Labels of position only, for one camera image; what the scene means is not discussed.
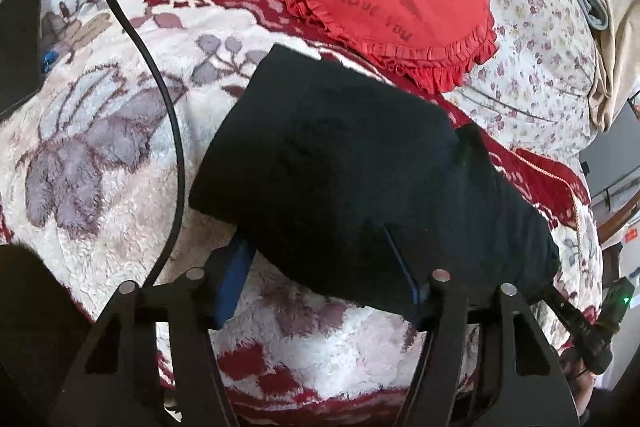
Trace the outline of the red white floral fleece blanket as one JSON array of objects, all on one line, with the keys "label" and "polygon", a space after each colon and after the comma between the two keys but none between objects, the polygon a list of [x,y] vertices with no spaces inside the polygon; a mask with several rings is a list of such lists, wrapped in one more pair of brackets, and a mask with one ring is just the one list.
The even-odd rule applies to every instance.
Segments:
[{"label": "red white floral fleece blanket", "polygon": [[[224,118],[275,46],[433,103],[455,128],[474,124],[491,164],[547,221],[560,257],[555,286],[588,317],[600,307],[602,254],[584,180],[572,165],[503,146],[450,103],[470,72],[454,90],[427,92],[282,0],[118,1],[166,89],[104,0],[42,0],[40,44],[55,61],[41,90],[1,126],[2,241],[32,246],[89,317],[117,283],[142,280],[165,243],[177,196],[170,110],[186,150],[186,213],[163,279],[231,236],[233,225],[192,209],[189,195]],[[259,251],[235,316],[213,335],[234,409],[283,426],[389,424],[422,340],[399,314],[316,294]]]}]

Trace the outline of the black smartphone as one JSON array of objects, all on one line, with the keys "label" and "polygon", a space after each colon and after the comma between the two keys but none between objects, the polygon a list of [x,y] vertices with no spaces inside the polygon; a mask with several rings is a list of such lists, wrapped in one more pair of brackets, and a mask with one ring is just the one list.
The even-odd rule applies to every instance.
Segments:
[{"label": "black smartphone", "polygon": [[41,0],[1,2],[0,109],[8,118],[42,87],[40,72]]}]

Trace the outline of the small-flower print quilt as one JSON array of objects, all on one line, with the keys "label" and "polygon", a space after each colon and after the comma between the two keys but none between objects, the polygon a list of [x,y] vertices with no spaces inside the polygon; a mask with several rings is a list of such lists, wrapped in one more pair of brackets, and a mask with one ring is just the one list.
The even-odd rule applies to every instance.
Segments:
[{"label": "small-flower print quilt", "polygon": [[596,45],[577,0],[490,0],[498,51],[447,100],[503,146],[566,161],[586,148]]}]

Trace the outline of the black pants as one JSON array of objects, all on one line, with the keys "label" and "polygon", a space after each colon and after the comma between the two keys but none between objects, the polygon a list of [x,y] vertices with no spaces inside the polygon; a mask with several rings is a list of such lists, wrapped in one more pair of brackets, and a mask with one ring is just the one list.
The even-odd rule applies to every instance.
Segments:
[{"label": "black pants", "polygon": [[416,241],[486,303],[503,283],[537,300],[560,257],[539,211],[491,164],[474,124],[333,61],[284,46],[224,118],[189,195],[316,294],[404,316],[409,294],[384,234]]}]

